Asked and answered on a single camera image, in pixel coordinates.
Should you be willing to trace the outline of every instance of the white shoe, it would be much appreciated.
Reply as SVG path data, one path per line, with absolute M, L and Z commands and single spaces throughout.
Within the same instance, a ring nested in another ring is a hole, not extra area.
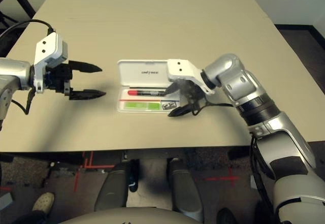
M 35 202 L 32 211 L 39 210 L 43 211 L 46 215 L 48 215 L 51 211 L 51 208 L 54 203 L 54 194 L 53 193 L 45 193 L 42 194 Z

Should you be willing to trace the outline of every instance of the white pen case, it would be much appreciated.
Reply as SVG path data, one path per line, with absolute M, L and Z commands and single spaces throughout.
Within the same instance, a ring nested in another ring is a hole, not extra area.
M 169 113 L 180 106 L 180 93 L 159 93 L 172 83 L 167 76 L 166 60 L 119 60 L 121 89 L 119 112 Z

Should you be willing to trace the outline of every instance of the red marker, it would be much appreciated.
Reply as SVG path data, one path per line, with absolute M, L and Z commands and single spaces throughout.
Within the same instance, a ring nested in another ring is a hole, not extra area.
M 128 95 L 141 95 L 141 96 L 164 96 L 164 91 L 156 90 L 129 90 Z

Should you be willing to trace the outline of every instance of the beige table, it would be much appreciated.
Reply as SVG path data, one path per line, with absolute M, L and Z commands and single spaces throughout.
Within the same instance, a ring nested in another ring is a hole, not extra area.
M 292 119 L 307 141 L 325 140 L 325 96 L 254 0 L 46 0 L 35 18 L 49 22 L 69 46 L 69 58 L 104 72 L 74 73 L 74 89 L 107 95 L 69 101 L 46 91 L 30 115 L 11 105 L 0 151 L 75 151 L 248 145 L 246 125 L 233 108 L 207 108 L 197 117 L 123 114 L 116 110 L 119 59 L 181 58 L 204 68 L 233 52 Z M 34 60 L 46 27 L 30 24 L 9 53 Z M 26 101 L 26 92 L 14 99 Z M 227 101 L 217 93 L 219 101 Z

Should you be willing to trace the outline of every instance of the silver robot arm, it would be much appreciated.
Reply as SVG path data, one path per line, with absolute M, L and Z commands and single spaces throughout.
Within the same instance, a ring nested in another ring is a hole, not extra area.
M 205 69 L 187 60 L 168 60 L 171 80 L 186 79 L 206 94 L 221 87 L 256 138 L 262 170 L 276 179 L 273 209 L 281 222 L 323 223 L 325 183 L 315 174 L 315 157 L 289 117 L 280 111 L 239 57 L 226 54 Z
M 27 115 L 35 93 L 43 93 L 45 89 L 69 96 L 69 100 L 91 100 L 105 95 L 105 92 L 95 89 L 74 91 L 70 87 L 72 70 L 95 73 L 101 68 L 79 61 L 63 62 L 68 57 L 68 46 L 62 37 L 51 32 L 36 44 L 34 64 L 29 62 L 0 58 L 0 130 L 6 117 L 13 93 L 16 90 L 29 90 L 26 109 L 13 101 Z

